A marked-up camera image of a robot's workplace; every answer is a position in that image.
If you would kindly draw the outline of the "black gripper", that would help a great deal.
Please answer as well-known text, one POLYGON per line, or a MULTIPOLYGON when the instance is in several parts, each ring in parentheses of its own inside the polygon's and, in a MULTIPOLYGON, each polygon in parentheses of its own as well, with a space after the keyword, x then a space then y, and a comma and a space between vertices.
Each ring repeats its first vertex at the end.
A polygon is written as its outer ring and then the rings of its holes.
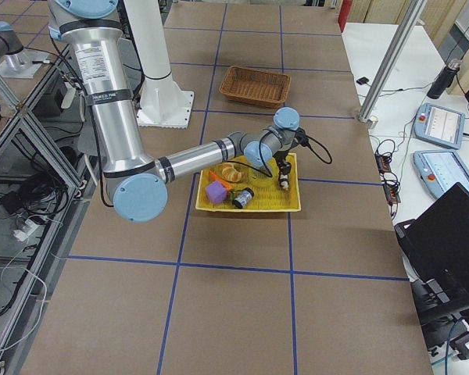
POLYGON ((278 180, 284 180, 288 178, 292 164, 287 160, 288 150, 278 151, 274 154, 274 159, 278 167, 278 180))

